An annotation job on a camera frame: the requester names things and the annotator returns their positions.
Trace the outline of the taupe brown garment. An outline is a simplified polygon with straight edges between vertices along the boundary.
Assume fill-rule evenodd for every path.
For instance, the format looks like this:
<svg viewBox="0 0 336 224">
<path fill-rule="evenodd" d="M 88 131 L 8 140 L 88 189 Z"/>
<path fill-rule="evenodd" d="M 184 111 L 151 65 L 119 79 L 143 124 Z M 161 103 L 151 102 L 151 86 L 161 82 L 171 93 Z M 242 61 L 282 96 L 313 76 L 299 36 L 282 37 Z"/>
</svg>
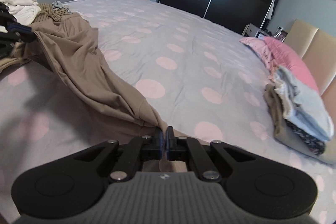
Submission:
<svg viewBox="0 0 336 224">
<path fill-rule="evenodd" d="M 51 18 L 30 26 L 36 34 L 31 43 L 17 42 L 1 68 L 35 61 L 55 76 L 86 107 L 97 132 L 122 138 L 166 131 L 154 107 L 133 86 L 111 71 L 98 48 L 98 29 L 79 14 Z"/>
</svg>

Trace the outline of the stack of folded clothes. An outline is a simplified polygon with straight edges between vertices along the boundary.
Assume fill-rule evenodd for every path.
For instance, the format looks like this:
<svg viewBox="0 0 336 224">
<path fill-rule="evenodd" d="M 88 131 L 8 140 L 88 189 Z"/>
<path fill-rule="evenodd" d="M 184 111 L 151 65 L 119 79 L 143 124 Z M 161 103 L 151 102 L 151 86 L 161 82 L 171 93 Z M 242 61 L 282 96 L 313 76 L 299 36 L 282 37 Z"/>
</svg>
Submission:
<svg viewBox="0 0 336 224">
<path fill-rule="evenodd" d="M 326 164 L 335 164 L 335 128 L 321 96 L 286 67 L 273 73 L 264 99 L 280 143 Z"/>
</svg>

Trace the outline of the white fluffy garment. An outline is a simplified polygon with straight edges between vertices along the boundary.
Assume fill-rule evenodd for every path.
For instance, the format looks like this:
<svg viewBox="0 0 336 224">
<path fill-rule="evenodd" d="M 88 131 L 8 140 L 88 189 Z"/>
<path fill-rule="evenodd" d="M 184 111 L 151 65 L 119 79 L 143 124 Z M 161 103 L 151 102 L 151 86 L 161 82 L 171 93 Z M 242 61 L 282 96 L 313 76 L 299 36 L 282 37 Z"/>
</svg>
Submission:
<svg viewBox="0 0 336 224">
<path fill-rule="evenodd" d="M 1 0 L 1 2 L 9 8 L 9 13 L 24 26 L 30 25 L 41 12 L 37 0 Z"/>
</svg>

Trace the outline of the brown striped garment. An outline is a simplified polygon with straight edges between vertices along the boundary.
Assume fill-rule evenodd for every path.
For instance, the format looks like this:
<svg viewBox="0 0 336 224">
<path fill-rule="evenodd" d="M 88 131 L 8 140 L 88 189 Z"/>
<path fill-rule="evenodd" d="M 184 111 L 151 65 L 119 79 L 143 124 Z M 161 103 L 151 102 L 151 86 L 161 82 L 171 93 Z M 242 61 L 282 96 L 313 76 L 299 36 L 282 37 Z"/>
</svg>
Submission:
<svg viewBox="0 0 336 224">
<path fill-rule="evenodd" d="M 72 14 L 68 6 L 64 6 L 61 2 L 53 2 L 52 4 L 40 3 L 38 7 L 41 9 L 33 23 L 42 22 L 51 18 L 54 22 L 60 22 L 60 20 L 69 14 Z"/>
</svg>

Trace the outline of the grey pink-dotted bed cover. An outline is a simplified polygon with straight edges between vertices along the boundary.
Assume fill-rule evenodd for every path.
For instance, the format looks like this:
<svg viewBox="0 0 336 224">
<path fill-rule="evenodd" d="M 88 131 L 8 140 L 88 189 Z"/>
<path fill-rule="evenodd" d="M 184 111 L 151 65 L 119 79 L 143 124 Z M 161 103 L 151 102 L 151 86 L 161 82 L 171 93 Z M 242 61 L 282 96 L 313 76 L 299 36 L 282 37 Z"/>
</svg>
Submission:
<svg viewBox="0 0 336 224">
<path fill-rule="evenodd" d="M 335 167 L 279 143 L 264 101 L 269 72 L 241 36 L 208 20 L 144 0 L 69 3 L 92 27 L 110 69 L 137 88 L 170 126 L 222 140 L 310 174 L 311 216 L 335 221 Z M 19 213 L 11 186 L 25 170 L 105 141 L 60 80 L 35 62 L 1 73 L 1 215 Z"/>
</svg>

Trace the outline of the pink patterned cloth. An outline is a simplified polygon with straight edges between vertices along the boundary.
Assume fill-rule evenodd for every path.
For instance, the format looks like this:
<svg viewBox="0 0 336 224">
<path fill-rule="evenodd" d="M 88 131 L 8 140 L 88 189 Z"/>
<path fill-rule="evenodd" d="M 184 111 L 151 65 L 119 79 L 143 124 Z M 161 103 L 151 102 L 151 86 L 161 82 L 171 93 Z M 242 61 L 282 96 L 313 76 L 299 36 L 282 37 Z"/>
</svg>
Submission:
<svg viewBox="0 0 336 224">
<path fill-rule="evenodd" d="M 278 63 L 275 60 L 271 50 L 267 46 L 266 42 L 262 39 L 253 37 L 243 37 L 239 40 L 240 43 L 250 48 L 259 59 L 263 62 L 266 69 L 269 71 L 268 79 L 274 81 L 273 75 L 278 67 Z"/>
</svg>

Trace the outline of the white bedside table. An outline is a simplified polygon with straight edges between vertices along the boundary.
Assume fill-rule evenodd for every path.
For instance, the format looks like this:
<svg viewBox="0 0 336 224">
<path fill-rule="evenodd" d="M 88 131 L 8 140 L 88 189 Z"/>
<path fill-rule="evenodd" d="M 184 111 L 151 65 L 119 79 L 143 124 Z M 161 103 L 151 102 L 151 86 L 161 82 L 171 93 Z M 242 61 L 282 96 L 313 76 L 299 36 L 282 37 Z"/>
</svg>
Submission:
<svg viewBox="0 0 336 224">
<path fill-rule="evenodd" d="M 261 33 L 262 33 L 262 30 L 260 30 L 260 28 L 250 23 L 250 24 L 247 24 L 246 27 L 244 28 L 242 36 L 257 38 Z"/>
</svg>

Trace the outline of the pink pillow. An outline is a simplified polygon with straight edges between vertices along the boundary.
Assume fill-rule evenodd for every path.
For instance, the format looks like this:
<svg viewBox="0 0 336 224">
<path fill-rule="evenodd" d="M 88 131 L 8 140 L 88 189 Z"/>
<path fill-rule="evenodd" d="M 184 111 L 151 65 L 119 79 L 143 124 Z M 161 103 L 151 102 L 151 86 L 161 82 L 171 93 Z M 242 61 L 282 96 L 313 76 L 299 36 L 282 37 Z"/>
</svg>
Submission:
<svg viewBox="0 0 336 224">
<path fill-rule="evenodd" d="M 278 65 L 286 67 L 298 80 L 314 89 L 316 92 L 319 92 L 318 86 L 314 77 L 310 73 L 310 70 L 301 57 L 299 57 L 299 55 L 291 49 L 290 46 L 269 36 L 264 37 L 264 42 L 272 52 L 272 55 Z"/>
</svg>

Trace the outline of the beige padded headboard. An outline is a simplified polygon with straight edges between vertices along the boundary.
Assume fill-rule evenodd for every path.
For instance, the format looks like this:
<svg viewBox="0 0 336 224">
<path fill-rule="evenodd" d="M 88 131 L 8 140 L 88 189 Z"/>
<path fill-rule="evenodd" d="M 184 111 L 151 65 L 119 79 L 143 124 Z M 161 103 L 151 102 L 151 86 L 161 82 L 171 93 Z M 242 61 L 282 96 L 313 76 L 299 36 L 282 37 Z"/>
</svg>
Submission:
<svg viewBox="0 0 336 224">
<path fill-rule="evenodd" d="M 315 79 L 327 111 L 335 116 L 335 37 L 296 19 L 284 43 L 301 57 Z"/>
</svg>

